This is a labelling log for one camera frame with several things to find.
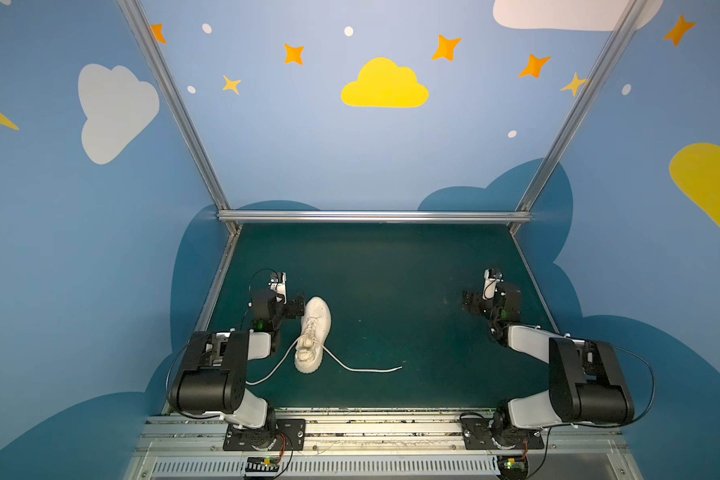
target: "green table surface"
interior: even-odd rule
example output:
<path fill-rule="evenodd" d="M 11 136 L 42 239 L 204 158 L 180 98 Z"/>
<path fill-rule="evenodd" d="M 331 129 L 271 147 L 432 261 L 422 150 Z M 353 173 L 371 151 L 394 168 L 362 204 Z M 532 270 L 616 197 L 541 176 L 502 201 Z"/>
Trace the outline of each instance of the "green table surface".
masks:
<path fill-rule="evenodd" d="M 240 323 L 251 275 L 286 272 L 288 297 L 323 298 L 331 310 L 329 348 L 310 374 L 294 350 L 266 382 L 249 387 L 275 407 L 493 407 L 547 389 L 547 366 L 494 343 L 483 317 L 461 310 L 462 290 L 480 291 L 499 266 L 522 293 L 523 322 L 550 329 L 522 259 L 502 225 L 247 224 L 213 311 L 210 329 Z M 252 288 L 265 288 L 269 274 Z M 250 328 L 251 319 L 245 320 Z M 271 357 L 248 362 L 263 378 L 300 333 L 286 320 Z"/>

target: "light blue backdrop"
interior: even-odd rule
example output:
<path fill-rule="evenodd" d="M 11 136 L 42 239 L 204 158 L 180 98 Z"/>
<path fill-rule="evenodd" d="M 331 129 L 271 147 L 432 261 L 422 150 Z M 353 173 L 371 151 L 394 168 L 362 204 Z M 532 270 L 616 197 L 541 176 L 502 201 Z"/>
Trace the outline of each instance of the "light blue backdrop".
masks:
<path fill-rule="evenodd" d="M 674 46 L 681 14 L 697 25 Z M 562 330 L 656 368 L 653 411 L 625 428 L 646 480 L 720 478 L 720 228 L 669 172 L 698 142 L 720 145 L 720 0 L 665 0 L 518 234 Z M 645 370 L 628 373 L 644 400 Z"/>
<path fill-rule="evenodd" d="M 493 3 L 480 1 L 143 4 L 150 23 L 163 24 L 160 47 L 233 208 L 290 200 L 320 210 L 416 210 L 447 187 L 485 188 L 547 153 L 574 101 L 560 89 L 574 72 L 586 77 L 608 36 L 506 28 Z M 462 38 L 453 62 L 432 61 L 440 34 Z M 304 46 L 304 65 L 285 64 L 286 43 Z M 552 57 L 539 78 L 518 77 L 529 54 Z M 402 109 L 344 104 L 343 87 L 376 57 L 412 68 L 429 100 Z M 223 75 L 240 80 L 240 95 L 222 91 Z M 429 209 L 454 203 L 437 198 L 442 204 Z"/>
<path fill-rule="evenodd" d="M 0 3 L 0 478 L 123 474 L 226 241 L 164 103 L 86 156 L 90 63 L 155 83 L 115 0 Z"/>

